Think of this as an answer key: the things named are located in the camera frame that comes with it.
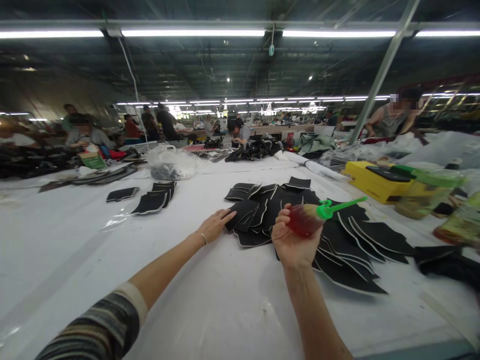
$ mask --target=bracelet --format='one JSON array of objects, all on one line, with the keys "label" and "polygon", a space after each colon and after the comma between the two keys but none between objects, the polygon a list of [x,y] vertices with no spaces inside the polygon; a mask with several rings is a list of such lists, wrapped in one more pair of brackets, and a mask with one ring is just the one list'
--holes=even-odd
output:
[{"label": "bracelet", "polygon": [[203,238],[203,240],[205,240],[205,245],[208,245],[209,242],[207,241],[207,238],[205,237],[204,233],[201,232],[200,235],[201,235],[201,237]]}]

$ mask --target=green cloth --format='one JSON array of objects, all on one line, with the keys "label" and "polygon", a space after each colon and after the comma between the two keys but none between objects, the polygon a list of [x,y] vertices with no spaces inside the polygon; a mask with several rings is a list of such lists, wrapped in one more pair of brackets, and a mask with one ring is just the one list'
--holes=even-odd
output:
[{"label": "green cloth", "polygon": [[321,150],[335,150],[337,145],[331,136],[324,134],[302,134],[300,136],[298,155],[310,154]]}]

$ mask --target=ceiling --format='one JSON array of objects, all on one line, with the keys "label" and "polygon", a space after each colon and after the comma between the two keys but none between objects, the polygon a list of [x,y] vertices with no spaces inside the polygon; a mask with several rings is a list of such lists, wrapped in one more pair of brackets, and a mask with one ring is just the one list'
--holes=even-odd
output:
[{"label": "ceiling", "polygon": [[[182,24],[265,22],[264,37],[129,37],[123,44],[138,91],[149,100],[218,99],[222,97],[286,97],[363,95],[368,92],[390,39],[315,39],[282,37],[275,22],[331,24],[341,29],[355,22],[397,22],[407,0],[50,0],[0,4],[2,24],[43,20],[136,20]],[[413,22],[478,22],[476,0],[422,0]],[[269,46],[275,47],[269,56]],[[2,40],[0,77],[32,71],[55,76],[64,69],[112,84],[126,94],[134,91],[119,38]],[[407,37],[393,61],[386,82],[429,70],[432,64],[478,63],[478,39]],[[446,77],[429,74],[431,80]]]}]

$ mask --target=black hair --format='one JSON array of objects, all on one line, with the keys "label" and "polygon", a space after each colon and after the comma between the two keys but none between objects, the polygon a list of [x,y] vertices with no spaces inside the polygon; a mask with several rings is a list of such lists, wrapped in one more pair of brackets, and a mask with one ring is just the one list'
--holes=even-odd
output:
[{"label": "black hair", "polygon": [[399,100],[410,101],[410,109],[417,109],[420,98],[424,94],[421,87],[409,87],[399,94]]}]

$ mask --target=glass jar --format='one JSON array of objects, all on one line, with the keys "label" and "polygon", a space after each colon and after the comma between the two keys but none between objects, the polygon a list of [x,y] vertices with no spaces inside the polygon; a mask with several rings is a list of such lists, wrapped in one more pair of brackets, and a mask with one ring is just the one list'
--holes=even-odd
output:
[{"label": "glass jar", "polygon": [[415,181],[395,204],[395,210],[408,218],[423,219],[465,181],[456,170],[414,170]]}]

